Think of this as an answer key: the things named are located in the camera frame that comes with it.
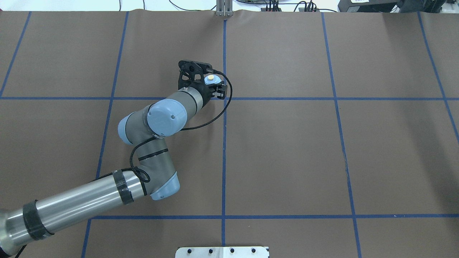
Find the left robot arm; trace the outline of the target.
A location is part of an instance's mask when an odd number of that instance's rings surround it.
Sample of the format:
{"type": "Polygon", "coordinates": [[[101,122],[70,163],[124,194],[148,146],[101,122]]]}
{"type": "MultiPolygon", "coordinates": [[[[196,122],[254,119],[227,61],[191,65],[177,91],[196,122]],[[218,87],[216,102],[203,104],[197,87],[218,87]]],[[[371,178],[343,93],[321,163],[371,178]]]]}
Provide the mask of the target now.
{"type": "Polygon", "coordinates": [[[178,192],[178,173],[165,142],[190,121],[211,98],[233,93],[229,80],[217,75],[203,81],[182,80],[181,88],[118,124],[119,137],[133,146],[129,167],[112,171],[83,186],[30,201],[13,212],[1,211],[1,257],[18,257],[30,242],[144,197],[162,200],[178,192]]]}

